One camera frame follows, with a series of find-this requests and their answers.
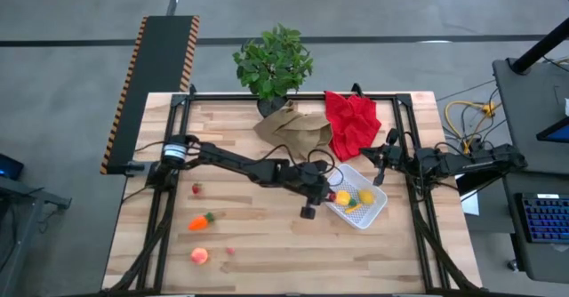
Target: plant pot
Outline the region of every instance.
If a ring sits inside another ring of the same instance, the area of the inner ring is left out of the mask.
[[[267,118],[275,111],[282,108],[288,101],[286,96],[276,96],[273,100],[257,100],[257,109],[263,118]]]

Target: potted plant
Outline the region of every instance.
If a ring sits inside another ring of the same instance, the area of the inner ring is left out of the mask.
[[[257,108],[264,117],[283,107],[287,92],[297,92],[304,78],[312,75],[312,58],[300,35],[278,24],[272,32],[262,33],[262,44],[251,40],[233,54],[237,78],[259,96]]]

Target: yellow and black striped tape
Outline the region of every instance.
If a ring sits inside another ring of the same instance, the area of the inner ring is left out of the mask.
[[[186,57],[184,58],[184,66],[181,71],[180,91],[187,92],[189,89],[189,77],[192,74],[192,65],[194,64],[194,51],[196,50],[197,31],[199,30],[199,16],[192,18],[192,25],[189,29],[188,47],[186,48]]]
[[[134,51],[132,52],[131,62],[128,66],[128,71],[126,72],[126,79],[124,80],[123,90],[121,91],[121,98],[118,101],[118,106],[116,106],[115,120],[113,121],[113,126],[110,129],[110,135],[108,136],[107,149],[105,150],[103,161],[100,164],[100,173],[102,174],[107,174],[110,151],[113,148],[113,143],[115,142],[116,130],[118,129],[118,122],[121,120],[121,114],[123,113],[123,106],[124,106],[124,101],[126,100],[126,93],[128,92],[128,88],[131,85],[132,72],[134,71],[134,63],[136,62],[136,57],[139,54],[140,41],[142,40],[142,34],[144,33],[144,28],[146,27],[147,18],[148,17],[142,18],[139,34],[136,36],[136,42],[134,43]]]

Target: green leaves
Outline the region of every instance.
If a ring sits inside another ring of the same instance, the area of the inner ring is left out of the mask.
[[[298,91],[304,79],[312,75],[313,61],[300,35],[300,31],[278,24],[272,32],[262,32],[262,44],[254,40],[244,43],[240,52],[233,54],[241,85],[268,100],[291,89]]]

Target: white plastic basket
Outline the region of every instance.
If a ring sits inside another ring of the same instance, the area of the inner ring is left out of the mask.
[[[346,206],[338,205],[335,203],[326,203],[330,209],[337,213],[343,220],[356,229],[366,229],[370,227],[373,220],[380,213],[381,209],[388,202],[388,197],[385,195],[381,189],[373,186],[373,184],[367,180],[361,173],[358,173],[350,165],[342,164],[338,166],[338,169],[344,174],[344,180],[338,186],[331,186],[332,191],[336,192],[338,190],[346,190],[349,195],[359,202],[359,197],[357,192],[361,189],[368,189],[373,191],[375,195],[375,203],[373,205],[362,205],[362,207],[356,209],[352,213],[345,213],[344,211],[348,208]],[[328,177],[328,182],[331,185],[336,185],[341,181],[341,173],[335,171],[330,177]]]

